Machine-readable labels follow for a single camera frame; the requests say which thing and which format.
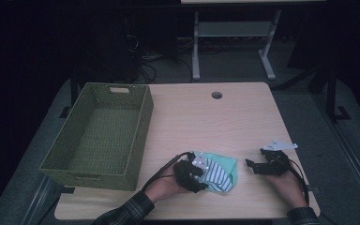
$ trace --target green basket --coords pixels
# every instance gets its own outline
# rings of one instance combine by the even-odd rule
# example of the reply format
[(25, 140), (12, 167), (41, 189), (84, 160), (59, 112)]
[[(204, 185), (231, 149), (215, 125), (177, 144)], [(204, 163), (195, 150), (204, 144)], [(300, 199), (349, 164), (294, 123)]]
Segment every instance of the green basket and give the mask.
[(87, 83), (40, 169), (66, 186), (135, 190), (153, 108), (148, 85)]

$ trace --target wooden table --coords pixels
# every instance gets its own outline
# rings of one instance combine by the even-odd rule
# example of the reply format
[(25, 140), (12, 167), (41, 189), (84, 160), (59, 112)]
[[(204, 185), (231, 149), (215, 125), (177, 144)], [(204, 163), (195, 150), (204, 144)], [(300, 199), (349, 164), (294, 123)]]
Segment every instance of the wooden table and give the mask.
[[(245, 158), (265, 162), (260, 148), (277, 139), (291, 142), (267, 84), (187, 83), (150, 85), (154, 111), (138, 188), (175, 155), (204, 151), (237, 158), (238, 181), (227, 194), (177, 195), (156, 204), (146, 219), (285, 218), (288, 207), (275, 190), (247, 167)], [(221, 99), (212, 98), (220, 92)], [(285, 152), (300, 165), (295, 151)], [(58, 219), (95, 219), (135, 192), (76, 187), (61, 195)], [(310, 193), (310, 205), (320, 209)]]

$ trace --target metal stand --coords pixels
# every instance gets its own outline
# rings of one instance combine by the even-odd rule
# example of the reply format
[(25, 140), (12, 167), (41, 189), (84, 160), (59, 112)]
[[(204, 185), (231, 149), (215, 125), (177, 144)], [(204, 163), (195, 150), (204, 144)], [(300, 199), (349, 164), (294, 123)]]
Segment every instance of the metal stand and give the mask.
[(273, 21), (269, 22), (199, 22), (198, 11), (195, 12), (192, 79), (198, 81), (201, 78), (198, 57), (199, 37), (267, 37), (264, 48), (259, 50), (259, 56), (268, 79), (274, 80), (276, 75), (267, 56), (277, 30), (280, 13), (281, 10), (277, 10)]

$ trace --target person's hand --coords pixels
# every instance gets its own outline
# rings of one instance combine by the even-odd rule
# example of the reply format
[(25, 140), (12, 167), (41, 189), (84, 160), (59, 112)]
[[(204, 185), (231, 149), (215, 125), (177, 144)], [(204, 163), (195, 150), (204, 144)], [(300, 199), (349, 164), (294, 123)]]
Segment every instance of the person's hand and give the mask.
[(156, 203), (157, 201), (168, 199), (175, 194), (189, 192), (189, 190), (177, 184), (174, 178), (174, 164), (164, 171), (161, 177), (154, 181), (144, 192), (151, 202)]
[(276, 188), (278, 194), (291, 208), (308, 207), (301, 185), (290, 171), (286, 171), (281, 176), (264, 175), (263, 177)]

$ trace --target person's right hand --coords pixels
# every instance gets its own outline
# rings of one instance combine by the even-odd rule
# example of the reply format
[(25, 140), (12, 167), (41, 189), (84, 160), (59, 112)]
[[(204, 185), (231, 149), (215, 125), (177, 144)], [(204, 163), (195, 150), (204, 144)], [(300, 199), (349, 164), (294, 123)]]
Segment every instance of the person's right hand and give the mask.
[(281, 176), (264, 175), (263, 177), (276, 188), (278, 194), (291, 208), (308, 207), (303, 189), (290, 171), (286, 171)]

